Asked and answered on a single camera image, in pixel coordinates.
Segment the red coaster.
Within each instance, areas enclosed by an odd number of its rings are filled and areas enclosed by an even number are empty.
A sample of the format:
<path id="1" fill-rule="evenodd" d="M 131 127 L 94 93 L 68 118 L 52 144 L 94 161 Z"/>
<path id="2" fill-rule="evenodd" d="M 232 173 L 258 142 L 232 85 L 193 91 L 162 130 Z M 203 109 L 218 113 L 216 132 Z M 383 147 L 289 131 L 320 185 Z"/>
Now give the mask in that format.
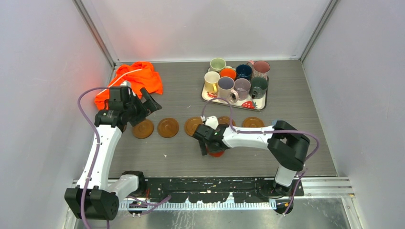
<path id="1" fill-rule="evenodd" d="M 212 157 L 221 157 L 225 153 L 225 151 L 211 152 L 208 147 L 206 147 L 206 150 L 207 154 Z"/>

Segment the wooden coaster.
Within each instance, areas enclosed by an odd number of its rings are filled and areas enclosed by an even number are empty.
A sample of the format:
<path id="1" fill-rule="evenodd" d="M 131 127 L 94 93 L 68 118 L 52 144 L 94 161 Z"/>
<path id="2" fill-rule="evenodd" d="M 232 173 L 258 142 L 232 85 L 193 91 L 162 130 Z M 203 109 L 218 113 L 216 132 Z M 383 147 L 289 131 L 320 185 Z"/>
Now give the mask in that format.
<path id="1" fill-rule="evenodd" d="M 191 117 L 185 122 L 184 130 L 188 136 L 192 136 L 198 125 L 201 124 L 203 124 L 203 122 L 200 117 Z"/>
<path id="2" fill-rule="evenodd" d="M 231 120 L 231 118 L 229 116 L 218 117 L 218 123 L 222 124 L 222 125 L 235 126 L 234 120 Z"/>
<path id="3" fill-rule="evenodd" d="M 258 117 L 248 117 L 242 122 L 242 127 L 261 128 L 264 126 L 264 122 Z"/>
<path id="4" fill-rule="evenodd" d="M 172 138 L 178 131 L 179 124 L 174 118 L 164 118 L 158 124 L 158 133 L 164 138 Z"/>
<path id="5" fill-rule="evenodd" d="M 154 124 L 146 119 L 136 126 L 132 127 L 132 134 L 135 138 L 145 139 L 149 137 L 154 131 Z"/>

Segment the cream yellow mug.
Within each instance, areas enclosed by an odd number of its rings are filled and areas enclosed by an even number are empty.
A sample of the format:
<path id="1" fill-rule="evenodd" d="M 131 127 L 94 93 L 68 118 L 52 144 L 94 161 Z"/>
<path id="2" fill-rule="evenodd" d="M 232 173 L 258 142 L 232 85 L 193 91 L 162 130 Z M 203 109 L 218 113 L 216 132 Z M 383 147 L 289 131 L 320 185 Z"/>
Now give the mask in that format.
<path id="1" fill-rule="evenodd" d="M 217 94 L 218 93 L 218 81 L 220 75 L 218 72 L 210 71 L 204 76 L 204 88 L 207 92 Z"/>

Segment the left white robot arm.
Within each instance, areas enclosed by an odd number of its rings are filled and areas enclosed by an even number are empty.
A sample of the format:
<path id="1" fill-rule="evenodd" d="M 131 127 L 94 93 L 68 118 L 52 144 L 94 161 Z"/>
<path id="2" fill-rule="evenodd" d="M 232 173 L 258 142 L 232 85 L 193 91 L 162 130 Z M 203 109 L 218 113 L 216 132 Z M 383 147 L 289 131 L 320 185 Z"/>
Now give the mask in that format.
<path id="1" fill-rule="evenodd" d="M 147 183 L 140 171 L 125 171 L 113 184 L 108 183 L 113 155 L 127 124 L 136 126 L 162 107 L 141 88 L 142 101 L 129 86 L 104 88 L 109 98 L 103 102 L 94 120 L 79 110 L 94 131 L 93 143 L 85 168 L 75 187 L 67 188 L 64 199 L 76 218 L 113 220 L 121 201 L 132 194 L 141 197 Z"/>

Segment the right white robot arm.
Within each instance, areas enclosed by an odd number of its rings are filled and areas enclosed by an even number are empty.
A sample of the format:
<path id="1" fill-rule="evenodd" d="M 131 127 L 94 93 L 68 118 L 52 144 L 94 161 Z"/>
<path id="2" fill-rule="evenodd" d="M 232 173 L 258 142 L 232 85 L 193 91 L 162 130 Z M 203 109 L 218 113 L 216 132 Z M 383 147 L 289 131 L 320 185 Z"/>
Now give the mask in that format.
<path id="1" fill-rule="evenodd" d="M 236 147 L 269 151 L 279 163 L 272 189 L 280 196 L 292 189 L 296 173 L 303 170 L 310 145 L 303 132 L 285 121 L 275 121 L 266 127 L 213 126 L 204 122 L 197 126 L 192 137 L 198 140 L 202 155 Z"/>

